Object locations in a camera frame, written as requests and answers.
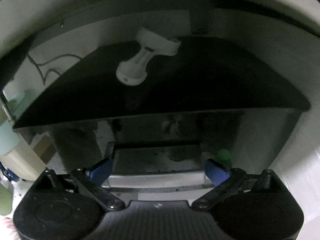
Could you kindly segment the beige laundry basket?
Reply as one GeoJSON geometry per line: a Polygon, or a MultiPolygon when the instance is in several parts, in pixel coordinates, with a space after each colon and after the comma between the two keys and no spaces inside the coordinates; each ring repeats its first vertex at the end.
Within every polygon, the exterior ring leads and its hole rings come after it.
{"type": "Polygon", "coordinates": [[[36,181],[46,169],[45,163],[23,138],[6,155],[1,155],[1,163],[21,179],[30,181],[36,181]]]}

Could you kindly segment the white plastic clip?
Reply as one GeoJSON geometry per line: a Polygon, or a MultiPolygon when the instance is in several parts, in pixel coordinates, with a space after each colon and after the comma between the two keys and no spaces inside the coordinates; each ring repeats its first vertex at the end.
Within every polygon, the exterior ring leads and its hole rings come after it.
{"type": "Polygon", "coordinates": [[[136,41],[140,45],[139,52],[122,61],[116,71],[118,80],[127,86],[140,85],[146,79],[147,64],[154,56],[174,56],[181,45],[176,38],[165,38],[143,27],[137,33],[136,41]]]}

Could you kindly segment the black vanity drawer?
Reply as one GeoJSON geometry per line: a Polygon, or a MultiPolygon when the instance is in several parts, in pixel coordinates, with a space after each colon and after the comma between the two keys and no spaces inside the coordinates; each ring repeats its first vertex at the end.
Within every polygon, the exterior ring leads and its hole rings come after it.
{"type": "Polygon", "coordinates": [[[233,41],[189,36],[175,56],[155,56],[147,78],[128,86],[119,63],[139,51],[135,41],[101,47],[54,81],[22,114],[16,132],[109,121],[135,141],[158,140],[165,124],[182,122],[189,137],[221,141],[247,109],[311,107],[308,99],[266,63],[233,41]]]}

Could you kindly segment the mint green basin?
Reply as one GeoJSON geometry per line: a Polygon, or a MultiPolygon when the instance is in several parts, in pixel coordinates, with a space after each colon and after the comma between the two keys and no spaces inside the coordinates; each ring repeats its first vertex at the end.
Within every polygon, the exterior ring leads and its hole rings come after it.
{"type": "Polygon", "coordinates": [[[0,155],[8,154],[20,140],[19,135],[12,130],[11,123],[5,120],[0,128],[0,155]]]}

